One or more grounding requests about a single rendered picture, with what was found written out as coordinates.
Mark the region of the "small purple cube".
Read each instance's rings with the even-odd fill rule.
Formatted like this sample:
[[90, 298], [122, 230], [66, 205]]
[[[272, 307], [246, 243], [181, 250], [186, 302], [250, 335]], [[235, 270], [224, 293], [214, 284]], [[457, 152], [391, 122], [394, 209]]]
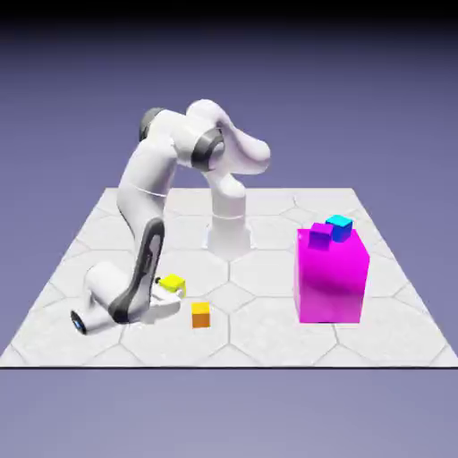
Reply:
[[333, 240], [334, 226], [329, 223], [314, 223], [309, 230], [309, 247], [328, 250]]

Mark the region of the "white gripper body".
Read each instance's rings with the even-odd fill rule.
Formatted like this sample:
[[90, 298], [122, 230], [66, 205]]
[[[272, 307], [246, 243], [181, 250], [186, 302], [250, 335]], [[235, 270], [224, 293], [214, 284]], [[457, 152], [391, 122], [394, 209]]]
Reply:
[[148, 312], [153, 317], [173, 315], [181, 308], [182, 297], [182, 289], [178, 289], [176, 292], [170, 292], [160, 284], [154, 284], [151, 288]]

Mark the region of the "small cyan cube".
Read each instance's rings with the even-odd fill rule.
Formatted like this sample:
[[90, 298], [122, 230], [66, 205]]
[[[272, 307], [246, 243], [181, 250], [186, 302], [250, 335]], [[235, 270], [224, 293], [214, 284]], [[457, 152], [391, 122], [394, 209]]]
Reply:
[[345, 242], [352, 234], [353, 221], [341, 215], [333, 215], [326, 220], [332, 226], [331, 237], [334, 242]]

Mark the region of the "small orange cube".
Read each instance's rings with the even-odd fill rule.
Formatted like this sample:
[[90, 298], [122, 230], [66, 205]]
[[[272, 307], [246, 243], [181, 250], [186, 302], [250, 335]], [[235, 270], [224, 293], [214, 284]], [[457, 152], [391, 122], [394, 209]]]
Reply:
[[191, 304], [191, 323], [193, 328], [210, 327], [210, 306], [208, 302]]

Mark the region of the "small yellow cube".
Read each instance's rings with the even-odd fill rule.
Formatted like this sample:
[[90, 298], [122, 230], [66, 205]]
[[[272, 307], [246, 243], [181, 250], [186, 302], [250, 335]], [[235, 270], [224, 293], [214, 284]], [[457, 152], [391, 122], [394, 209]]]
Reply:
[[165, 290], [178, 295], [180, 298], [183, 298], [186, 295], [186, 282], [178, 275], [170, 274], [168, 276], [161, 277], [157, 282]]

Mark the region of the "large magenta box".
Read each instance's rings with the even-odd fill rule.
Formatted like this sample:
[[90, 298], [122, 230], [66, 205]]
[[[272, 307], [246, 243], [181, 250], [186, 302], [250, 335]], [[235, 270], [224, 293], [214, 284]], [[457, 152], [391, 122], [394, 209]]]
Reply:
[[356, 230], [328, 250], [309, 247], [309, 230], [295, 243], [293, 298], [301, 323], [360, 322], [369, 271], [369, 253]]

